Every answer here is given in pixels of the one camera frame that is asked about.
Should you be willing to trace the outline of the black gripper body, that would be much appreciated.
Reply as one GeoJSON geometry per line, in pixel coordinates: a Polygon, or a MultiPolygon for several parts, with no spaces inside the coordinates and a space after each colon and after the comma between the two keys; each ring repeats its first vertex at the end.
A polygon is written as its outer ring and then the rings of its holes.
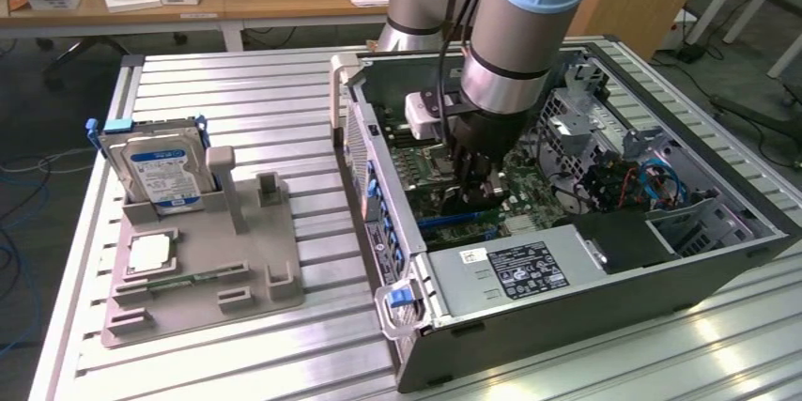
{"type": "Polygon", "coordinates": [[[524,112],[511,115],[476,110],[458,115],[451,156],[456,172],[500,171],[504,157],[524,131],[524,112]]]}

